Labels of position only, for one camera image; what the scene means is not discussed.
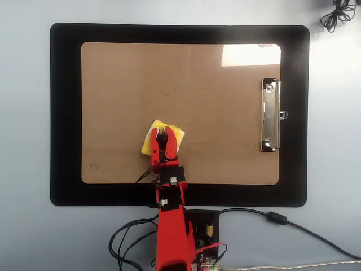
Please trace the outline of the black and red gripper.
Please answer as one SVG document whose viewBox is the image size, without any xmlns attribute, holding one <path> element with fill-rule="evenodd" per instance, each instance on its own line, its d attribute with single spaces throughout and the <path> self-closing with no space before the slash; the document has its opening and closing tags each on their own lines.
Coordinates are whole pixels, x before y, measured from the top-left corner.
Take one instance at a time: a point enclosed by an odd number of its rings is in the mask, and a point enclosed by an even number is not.
<svg viewBox="0 0 361 271">
<path fill-rule="evenodd" d="M 166 135 L 159 135 L 159 128 L 151 132 L 152 169 L 158 173 L 162 186 L 177 186 L 185 182 L 184 167 L 179 164 L 177 138 L 171 127 L 164 127 Z"/>
</svg>

